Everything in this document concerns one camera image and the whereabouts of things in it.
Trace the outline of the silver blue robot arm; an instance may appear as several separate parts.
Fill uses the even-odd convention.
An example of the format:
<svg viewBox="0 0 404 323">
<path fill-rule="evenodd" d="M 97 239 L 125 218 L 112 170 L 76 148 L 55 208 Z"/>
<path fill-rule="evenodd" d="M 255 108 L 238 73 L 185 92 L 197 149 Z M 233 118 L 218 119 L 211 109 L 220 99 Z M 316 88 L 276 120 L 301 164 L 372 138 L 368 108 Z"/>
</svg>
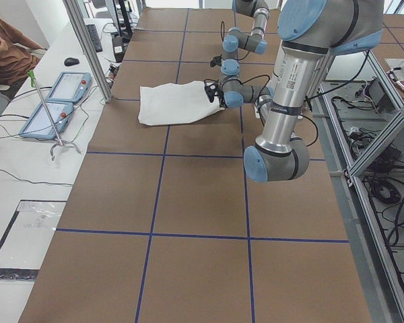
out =
<svg viewBox="0 0 404 323">
<path fill-rule="evenodd" d="M 210 101 L 226 108 L 253 103 L 264 124 L 255 143 L 244 151 L 244 168 L 255 182 L 293 180 L 309 165 L 304 141 L 294 134 L 296 121 L 316 65 L 326 55 L 348 55 L 370 50 L 382 36 L 382 1 L 288 1 L 278 20 L 281 38 L 274 87 L 245 84 L 239 78 L 239 50 L 263 54 L 270 13 L 264 1 L 234 1 L 236 13 L 254 20 L 246 34 L 231 28 L 223 40 L 223 53 L 213 58 L 218 80 L 205 85 Z"/>
<path fill-rule="evenodd" d="M 267 48 L 265 32 L 270 18 L 269 6 L 263 0 L 257 1 L 233 1 L 232 10 L 240 15 L 252 18 L 250 32 L 244 32 L 239 27 L 230 28 L 222 35 L 223 53 L 214 56 L 210 61 L 210 67 L 225 65 L 224 61 L 232 59 L 241 61 L 250 52 L 262 55 Z"/>
</svg>

